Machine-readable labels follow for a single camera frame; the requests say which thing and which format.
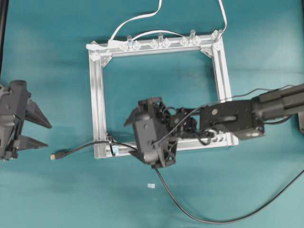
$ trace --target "small white paper scrap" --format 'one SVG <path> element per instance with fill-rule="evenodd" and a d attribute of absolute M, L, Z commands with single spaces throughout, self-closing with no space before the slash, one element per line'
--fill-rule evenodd
<path fill-rule="evenodd" d="M 149 184 L 149 183 L 148 183 L 148 188 L 149 188 L 149 189 L 155 189 L 155 184 Z"/>

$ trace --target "clear plastic peg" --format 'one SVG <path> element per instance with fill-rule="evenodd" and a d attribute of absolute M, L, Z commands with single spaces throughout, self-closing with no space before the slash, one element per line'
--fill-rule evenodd
<path fill-rule="evenodd" d="M 160 33 L 159 35 L 158 35 L 158 46 L 162 46 L 162 42 L 163 42 L 163 34 L 162 33 Z"/>
<path fill-rule="evenodd" d="M 132 36 L 131 35 L 127 36 L 127 43 L 128 43 L 129 49 L 132 49 L 133 41 L 132 41 Z"/>
<path fill-rule="evenodd" d="M 189 40 L 189 43 L 193 43 L 193 41 L 194 41 L 194 39 L 195 39 L 195 33 L 196 33 L 196 31 L 193 29 L 193 30 L 191 30 L 191 32 L 190 32 L 190 40 Z"/>

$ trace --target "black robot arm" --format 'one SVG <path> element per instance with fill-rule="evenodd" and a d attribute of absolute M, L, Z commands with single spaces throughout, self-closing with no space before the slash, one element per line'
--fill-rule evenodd
<path fill-rule="evenodd" d="M 153 168 L 175 163 L 179 138 L 198 138 L 207 145 L 218 133 L 230 132 L 241 140 L 264 136 L 266 121 L 304 111 L 304 84 L 273 90 L 251 100 L 179 108 L 175 114 L 170 109 L 161 98 L 142 100 L 125 123 L 132 124 L 137 143 L 137 151 L 131 154 Z M 199 129 L 195 115 L 200 117 Z"/>

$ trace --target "blue-green table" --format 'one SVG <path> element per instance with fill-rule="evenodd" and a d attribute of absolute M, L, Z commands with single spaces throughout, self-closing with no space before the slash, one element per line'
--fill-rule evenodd
<path fill-rule="evenodd" d="M 49 144 L 0 164 L 3 228 L 202 228 L 173 204 L 155 172 L 131 156 L 94 160 L 93 148 L 50 161 L 49 155 L 93 137 L 85 44 L 106 41 L 122 21 L 153 11 L 157 0 L 12 0 L 2 81 L 24 79 L 53 129 L 26 123 L 24 135 Z M 233 94 L 304 83 L 300 0 L 226 0 L 224 35 Z M 151 29 L 188 34 L 222 26 L 217 0 L 165 0 L 153 18 L 127 24 L 120 38 Z M 123 122 L 137 100 L 160 95 L 194 107 L 216 99 L 212 64 L 199 53 L 120 58 L 105 68 L 107 126 L 132 139 Z M 304 168 L 297 119 L 267 126 L 266 137 L 237 147 L 180 152 L 161 170 L 192 213 L 229 219 L 270 199 Z M 155 183 L 155 189 L 147 188 Z M 302 228 L 304 179 L 258 215 L 229 228 Z"/>

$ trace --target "metal bracket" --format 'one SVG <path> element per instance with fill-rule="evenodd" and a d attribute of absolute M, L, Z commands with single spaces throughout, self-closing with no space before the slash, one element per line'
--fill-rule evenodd
<path fill-rule="evenodd" d="M 226 64 L 225 50 L 222 37 L 214 31 L 210 35 L 195 35 L 191 31 L 187 37 L 164 38 L 159 34 L 158 39 L 127 41 L 112 40 L 108 44 L 87 44 L 90 63 L 91 100 L 93 115 L 94 141 L 108 140 L 106 130 L 105 97 L 103 84 L 103 68 L 114 57 L 139 56 L 150 54 L 162 54 L 182 51 L 201 51 L 212 59 L 218 99 L 222 102 L 231 100 L 231 90 Z M 178 151 L 203 149 L 220 146 L 238 145 L 238 139 L 233 134 L 226 133 L 218 136 L 220 140 L 214 140 L 208 146 L 202 146 L 197 139 L 179 139 Z M 129 148 L 118 146 L 116 156 L 129 155 Z M 95 158 L 112 157 L 110 147 L 105 144 L 94 146 Z"/>

